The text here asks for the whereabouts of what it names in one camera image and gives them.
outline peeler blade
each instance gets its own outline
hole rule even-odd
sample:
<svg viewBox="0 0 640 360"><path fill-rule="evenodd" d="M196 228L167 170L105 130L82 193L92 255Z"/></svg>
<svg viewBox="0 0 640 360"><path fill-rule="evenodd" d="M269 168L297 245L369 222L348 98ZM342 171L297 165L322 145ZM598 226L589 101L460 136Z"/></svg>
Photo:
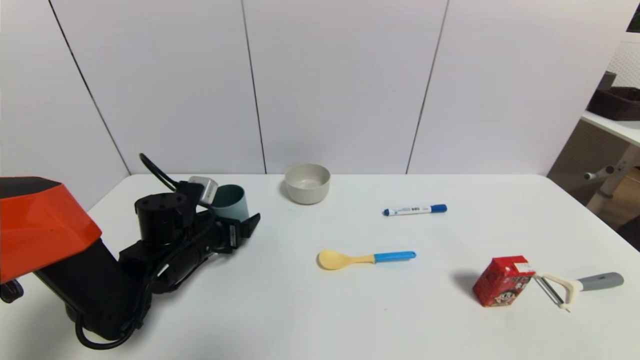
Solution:
<svg viewBox="0 0 640 360"><path fill-rule="evenodd" d="M553 286L551 286L551 284L549 284L549 282L544 277L542 277L542 276L541 277L536 277L536 281L542 287L542 289L545 290L545 293L547 293L549 298L551 298L551 300L556 305L564 304L564 300L560 297L560 295L558 295L558 293L555 291Z"/></svg>

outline gray peeler handle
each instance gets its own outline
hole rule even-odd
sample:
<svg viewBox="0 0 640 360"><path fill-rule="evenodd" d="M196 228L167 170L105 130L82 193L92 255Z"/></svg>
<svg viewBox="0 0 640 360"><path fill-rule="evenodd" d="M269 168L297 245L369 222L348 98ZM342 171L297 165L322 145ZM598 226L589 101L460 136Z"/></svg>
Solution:
<svg viewBox="0 0 640 360"><path fill-rule="evenodd" d="M583 277L578 281L582 283L583 291L589 291L620 286L625 282L625 279L617 272L607 272L606 274Z"/></svg>

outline blue marker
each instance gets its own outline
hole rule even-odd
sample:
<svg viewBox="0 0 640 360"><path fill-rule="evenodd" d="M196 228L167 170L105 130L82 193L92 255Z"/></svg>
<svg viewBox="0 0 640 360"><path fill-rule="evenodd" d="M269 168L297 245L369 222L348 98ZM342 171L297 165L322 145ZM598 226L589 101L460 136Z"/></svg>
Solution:
<svg viewBox="0 0 640 360"><path fill-rule="evenodd" d="M411 206L401 209L385 209L383 214L386 217L394 217L396 215L412 215L412 214L428 214L428 213L444 213L447 211L445 204L431 206Z"/></svg>

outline red juice box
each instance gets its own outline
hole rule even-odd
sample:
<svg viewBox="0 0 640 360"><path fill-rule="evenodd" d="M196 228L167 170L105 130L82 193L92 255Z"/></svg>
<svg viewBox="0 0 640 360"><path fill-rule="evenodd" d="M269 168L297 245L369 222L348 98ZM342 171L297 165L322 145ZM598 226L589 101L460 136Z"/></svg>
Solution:
<svg viewBox="0 0 640 360"><path fill-rule="evenodd" d="M480 304L508 306L536 275L524 256L493 258L474 285Z"/></svg>

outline yellow spoon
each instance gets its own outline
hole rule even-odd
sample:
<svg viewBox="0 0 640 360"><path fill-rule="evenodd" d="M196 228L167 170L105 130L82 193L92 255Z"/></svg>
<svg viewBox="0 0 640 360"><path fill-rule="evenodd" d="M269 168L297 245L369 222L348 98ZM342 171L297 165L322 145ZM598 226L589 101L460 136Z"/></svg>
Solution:
<svg viewBox="0 0 640 360"><path fill-rule="evenodd" d="M413 251L387 252L367 256L347 256L333 250L323 250L318 254L318 265L325 270L338 270L355 263L381 263L382 261L409 260L415 258Z"/></svg>

